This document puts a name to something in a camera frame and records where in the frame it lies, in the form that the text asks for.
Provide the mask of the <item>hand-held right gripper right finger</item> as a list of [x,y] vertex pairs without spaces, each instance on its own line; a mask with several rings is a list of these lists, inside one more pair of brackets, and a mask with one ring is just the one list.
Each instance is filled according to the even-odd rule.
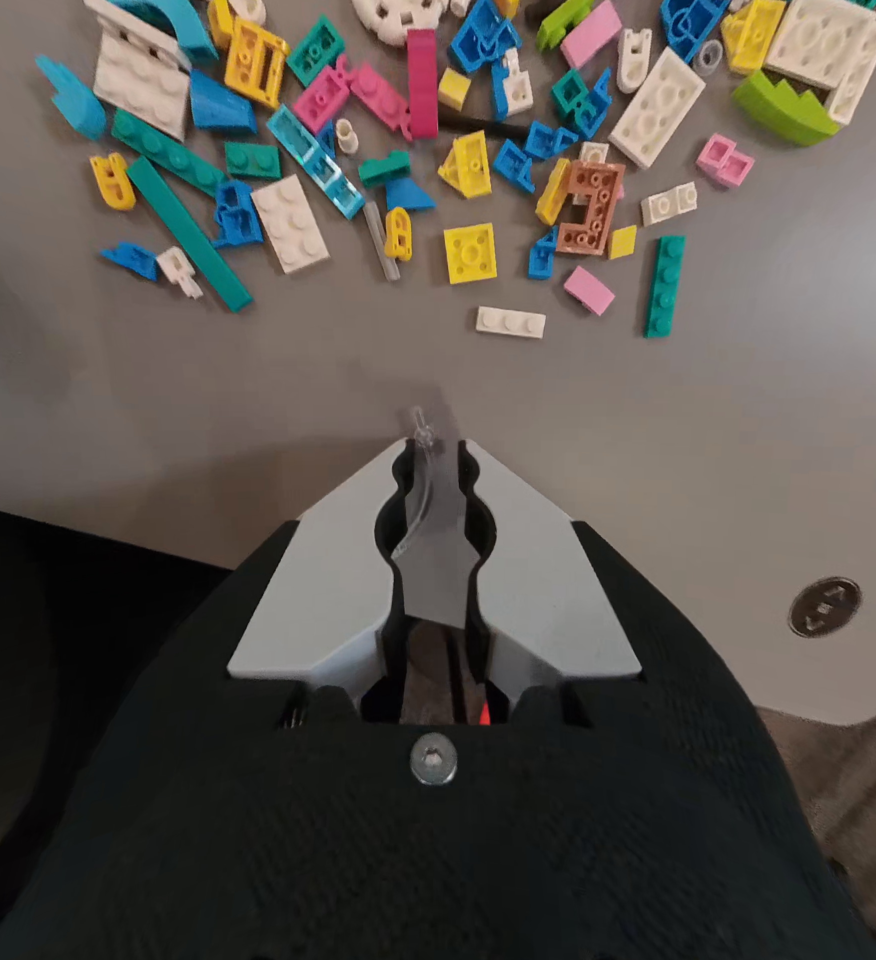
[[575,521],[473,440],[458,444],[468,573],[468,668],[492,724],[530,689],[634,680],[639,659]]

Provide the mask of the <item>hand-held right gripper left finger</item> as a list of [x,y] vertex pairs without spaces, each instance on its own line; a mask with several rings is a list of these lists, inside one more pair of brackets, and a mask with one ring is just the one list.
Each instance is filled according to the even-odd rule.
[[364,720],[399,722],[418,618],[394,552],[415,468],[414,442],[398,440],[300,516],[229,678],[340,688]]

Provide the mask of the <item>clear antenna stem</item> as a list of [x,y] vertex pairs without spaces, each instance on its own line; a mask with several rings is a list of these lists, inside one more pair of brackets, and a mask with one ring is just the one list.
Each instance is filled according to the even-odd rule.
[[434,502],[437,471],[437,436],[420,406],[411,410],[415,447],[412,504],[406,509],[407,529],[401,547],[407,548],[419,534]]

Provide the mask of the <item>white three-stud plate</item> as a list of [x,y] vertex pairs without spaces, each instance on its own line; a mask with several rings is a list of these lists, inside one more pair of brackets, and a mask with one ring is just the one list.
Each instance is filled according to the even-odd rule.
[[540,340],[546,326],[546,315],[536,312],[478,306],[476,330],[520,339]]

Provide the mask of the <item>grey desk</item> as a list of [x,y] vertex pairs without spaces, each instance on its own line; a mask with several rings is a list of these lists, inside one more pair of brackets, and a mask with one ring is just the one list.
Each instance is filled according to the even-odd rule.
[[[732,101],[721,65],[613,227],[695,181],[697,208],[626,258],[558,256],[495,174],[437,176],[455,132],[407,145],[362,105],[360,162],[408,150],[434,200],[388,282],[364,216],[299,174],[329,258],[285,274],[270,243],[225,249],[252,303],[189,298],[100,256],[174,239],[139,199],[109,209],[88,141],[35,58],[91,85],[84,2],[0,2],[0,511],[234,567],[398,439],[420,406],[608,538],[704,630],[761,706],[876,715],[876,71],[852,123],[795,147]],[[540,340],[476,330],[478,306],[545,314]],[[855,618],[806,639],[807,585],[851,578]]]

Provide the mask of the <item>round desk control button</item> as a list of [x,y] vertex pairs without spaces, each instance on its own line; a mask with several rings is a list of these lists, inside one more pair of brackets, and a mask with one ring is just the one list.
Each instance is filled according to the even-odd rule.
[[844,629],[861,608],[864,594],[851,578],[831,575],[804,587],[787,615],[791,632],[799,638],[826,638]]

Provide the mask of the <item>person's black pants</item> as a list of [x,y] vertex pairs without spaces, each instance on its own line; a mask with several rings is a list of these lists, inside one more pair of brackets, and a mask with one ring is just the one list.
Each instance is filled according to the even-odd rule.
[[228,573],[0,511],[0,920],[121,699]]

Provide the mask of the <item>pile of colourful toy bricks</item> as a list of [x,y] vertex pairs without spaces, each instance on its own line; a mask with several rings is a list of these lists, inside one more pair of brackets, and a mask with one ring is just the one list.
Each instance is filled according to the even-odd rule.
[[361,104],[407,145],[454,132],[437,176],[457,195],[492,194],[492,176],[536,199],[547,227],[527,277],[551,280],[557,257],[609,260],[636,251],[638,229],[694,211],[694,180],[640,201],[640,222],[614,228],[626,167],[659,159],[722,62],[740,82],[732,101],[795,147],[852,123],[876,71],[876,2],[660,2],[653,27],[628,28],[619,2],[532,2],[540,53],[567,69],[549,98],[556,125],[515,123],[535,107],[520,62],[520,2],[352,2],[360,23],[405,56],[405,90],[370,61],[351,64],[324,12],[294,46],[269,28],[264,2],[84,2],[99,28],[91,85],[37,55],[51,102],[72,131],[135,152],[89,158],[105,205],[138,200],[175,241],[159,254],[132,242],[102,258],[189,298],[201,276],[228,310],[252,303],[222,250],[269,242],[284,274],[330,257],[299,174],[352,221],[362,214],[388,282],[413,256],[412,214],[433,210],[408,150],[356,158],[348,107]]

